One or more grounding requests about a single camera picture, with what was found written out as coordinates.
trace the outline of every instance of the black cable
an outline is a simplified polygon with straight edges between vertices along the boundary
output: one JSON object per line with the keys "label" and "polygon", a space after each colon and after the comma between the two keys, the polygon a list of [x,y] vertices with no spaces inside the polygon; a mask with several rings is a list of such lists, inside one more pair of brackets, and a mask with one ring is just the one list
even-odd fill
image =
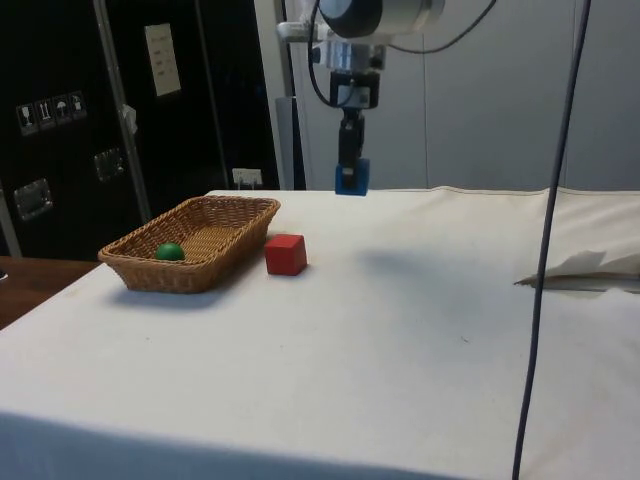
{"label": "black cable", "polygon": [[487,8],[485,8],[482,11],[482,13],[478,16],[478,18],[476,18],[473,21],[473,23],[471,25],[469,25],[461,34],[459,34],[453,40],[445,43],[444,45],[442,45],[440,47],[430,48],[428,50],[411,50],[410,48],[399,47],[398,45],[389,45],[389,47],[393,48],[394,50],[398,50],[400,52],[414,53],[416,55],[429,55],[431,53],[442,52],[443,50],[446,50],[447,48],[452,47],[453,45],[458,43],[460,40],[462,40],[464,37],[466,37],[467,34],[471,32],[471,30],[476,28],[478,26],[478,24],[484,19],[484,17],[486,17],[489,14],[489,12],[493,9],[493,7],[496,6],[496,3],[498,3],[498,0],[491,0],[489,2],[489,5],[487,6]]}
{"label": "black cable", "polygon": [[313,4],[313,10],[311,10],[311,17],[309,19],[309,39],[307,41],[307,62],[309,67],[309,78],[311,78],[311,85],[313,86],[313,90],[316,92],[316,95],[320,99],[322,103],[331,108],[342,108],[346,106],[350,101],[351,97],[355,93],[356,89],[351,85],[351,90],[349,91],[349,95],[347,98],[336,105],[333,105],[327,97],[323,95],[320,91],[320,87],[318,86],[318,80],[316,79],[316,71],[313,68],[313,34],[315,33],[316,28],[316,18],[318,16],[318,10],[320,9],[320,0],[316,0]]}
{"label": "black cable", "polygon": [[549,243],[551,242],[551,226],[553,224],[553,213],[558,196],[558,185],[564,161],[567,139],[569,137],[569,124],[571,123],[571,112],[573,110],[573,99],[578,81],[578,71],[582,60],[582,51],[589,25],[589,13],[591,12],[591,0],[584,0],[582,19],[580,20],[578,43],[571,62],[571,72],[569,75],[569,85],[564,104],[564,114],[558,140],[551,185],[549,187],[549,200],[547,202],[547,212],[544,219],[544,230],[542,233],[542,244],[540,246],[540,259],[538,262],[538,274],[536,278],[536,292],[533,307],[533,324],[531,326],[531,351],[529,353],[529,366],[527,368],[527,380],[525,382],[524,397],[522,399],[522,410],[520,411],[520,423],[518,425],[518,437],[516,440],[516,451],[513,459],[513,480],[520,478],[520,464],[522,462],[522,447],[524,445],[524,435],[527,428],[527,417],[529,416],[529,406],[531,404],[531,391],[533,390],[533,379],[536,372],[536,362],[538,359],[538,338],[540,334],[540,312],[542,310],[542,291],[544,290],[545,272],[547,270],[547,258],[549,256]]}

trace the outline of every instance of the black cabinet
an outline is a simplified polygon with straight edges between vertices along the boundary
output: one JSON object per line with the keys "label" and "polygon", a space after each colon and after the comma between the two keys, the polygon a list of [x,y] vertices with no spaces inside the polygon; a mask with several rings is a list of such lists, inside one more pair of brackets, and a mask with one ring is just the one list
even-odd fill
{"label": "black cabinet", "polygon": [[[95,259],[141,219],[93,8],[81,0],[1,2],[0,18],[0,179],[20,248],[30,257]],[[108,175],[100,178],[96,159]],[[28,194],[38,181],[48,201]]]}
{"label": "black cabinet", "polygon": [[[106,6],[126,101],[137,112],[135,141],[152,213],[225,189],[228,178],[193,0],[107,0]],[[157,25],[170,31],[180,83],[168,94],[156,90],[152,73],[146,30]]]}

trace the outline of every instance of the wooden table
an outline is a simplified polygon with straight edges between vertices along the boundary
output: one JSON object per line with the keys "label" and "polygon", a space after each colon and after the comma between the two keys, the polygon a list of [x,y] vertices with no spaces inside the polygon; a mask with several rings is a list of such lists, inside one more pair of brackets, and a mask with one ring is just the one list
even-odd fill
{"label": "wooden table", "polygon": [[0,330],[71,285],[99,264],[66,260],[0,257]]}

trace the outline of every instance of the table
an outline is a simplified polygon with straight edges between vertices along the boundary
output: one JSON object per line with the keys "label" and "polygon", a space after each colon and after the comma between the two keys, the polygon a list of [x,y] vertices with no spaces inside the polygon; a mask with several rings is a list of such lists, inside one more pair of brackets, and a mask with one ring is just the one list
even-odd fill
{"label": "table", "polygon": [[[179,296],[102,266],[0,332],[6,477],[510,478],[545,196],[242,194],[310,267]],[[545,296],[522,478],[636,476],[638,318]]]}
{"label": "table", "polygon": [[0,330],[98,266],[94,262],[0,257]]}

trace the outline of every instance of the white paper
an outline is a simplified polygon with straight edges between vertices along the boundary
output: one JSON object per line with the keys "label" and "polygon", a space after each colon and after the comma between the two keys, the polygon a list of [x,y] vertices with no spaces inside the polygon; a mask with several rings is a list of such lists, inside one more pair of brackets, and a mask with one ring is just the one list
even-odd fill
{"label": "white paper", "polygon": [[151,60],[151,72],[153,83],[156,87],[156,96],[162,97],[173,92],[179,92],[180,75],[176,55],[173,50],[173,37],[171,25],[150,25],[145,27],[149,59]]}

